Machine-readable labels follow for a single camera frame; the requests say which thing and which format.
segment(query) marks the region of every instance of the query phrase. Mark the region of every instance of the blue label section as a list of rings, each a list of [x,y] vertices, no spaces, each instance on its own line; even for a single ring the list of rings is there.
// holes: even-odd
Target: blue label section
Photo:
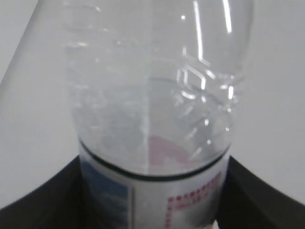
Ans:
[[[85,192],[96,228],[128,229],[129,188],[101,174],[86,161],[81,162]]]

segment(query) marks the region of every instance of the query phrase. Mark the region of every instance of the bottle label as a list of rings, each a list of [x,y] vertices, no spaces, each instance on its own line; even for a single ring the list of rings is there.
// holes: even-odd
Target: bottle label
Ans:
[[[229,155],[189,176],[127,176],[81,152],[81,169],[93,228],[201,229],[211,224]]]

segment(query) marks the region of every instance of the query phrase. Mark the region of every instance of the water bottle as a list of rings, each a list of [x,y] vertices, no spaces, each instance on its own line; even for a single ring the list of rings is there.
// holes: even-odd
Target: water bottle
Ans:
[[[66,0],[93,229],[201,229],[225,180],[251,0]]]

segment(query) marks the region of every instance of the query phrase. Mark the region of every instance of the grey surface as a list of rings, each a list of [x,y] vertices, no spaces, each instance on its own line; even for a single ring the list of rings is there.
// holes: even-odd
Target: grey surface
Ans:
[[[305,1],[257,1],[241,119],[231,153],[305,204]]]
[[[38,0],[0,0],[0,83]]]
[[[0,208],[78,154],[65,101],[60,0],[42,0],[0,85]]]
[[[78,153],[65,101],[60,0],[41,2],[0,86],[0,208],[55,175]],[[231,153],[305,203],[305,2],[257,1],[244,105]]]

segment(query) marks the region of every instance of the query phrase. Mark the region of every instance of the black base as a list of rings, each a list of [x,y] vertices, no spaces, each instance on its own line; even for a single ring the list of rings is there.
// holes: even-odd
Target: black base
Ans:
[[[305,229],[305,206],[230,159],[220,229]],[[79,158],[24,198],[0,210],[0,229],[84,229]]]

